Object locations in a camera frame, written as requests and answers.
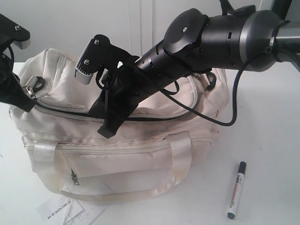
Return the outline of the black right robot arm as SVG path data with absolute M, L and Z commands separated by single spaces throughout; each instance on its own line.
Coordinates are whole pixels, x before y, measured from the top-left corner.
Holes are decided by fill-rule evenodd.
M 284 21 L 274 12 L 239 9 L 208 17 L 193 8 L 177 16 L 164 38 L 141 57 L 114 46 L 108 37 L 97 34 L 83 55 L 89 73 L 96 75 L 101 94 L 89 114 L 104 120 L 98 133 L 116 135 L 121 125 L 143 101 L 162 93 L 174 101 L 166 87 L 193 74 L 213 78 L 214 68 L 234 69 L 232 119 L 237 118 L 237 87 L 243 71 L 262 72 L 276 62 L 300 64 L 300 27 Z

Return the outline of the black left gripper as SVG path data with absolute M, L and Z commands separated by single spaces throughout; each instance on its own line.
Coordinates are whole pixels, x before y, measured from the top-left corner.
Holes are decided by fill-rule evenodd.
M 12 42 L 11 38 L 0 36 L 0 101 L 28 113 L 36 104 L 36 96 L 33 87 L 22 86 L 18 76 L 13 73 L 15 56 Z

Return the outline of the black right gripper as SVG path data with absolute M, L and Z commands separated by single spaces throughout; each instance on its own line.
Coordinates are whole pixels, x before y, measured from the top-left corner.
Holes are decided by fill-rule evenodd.
M 150 67 L 124 65 L 100 66 L 96 84 L 101 89 L 99 97 L 89 109 L 89 116 L 104 119 L 98 133 L 109 139 L 116 135 L 125 121 L 146 121 L 142 116 L 134 118 L 132 113 L 138 104 L 150 96 Z

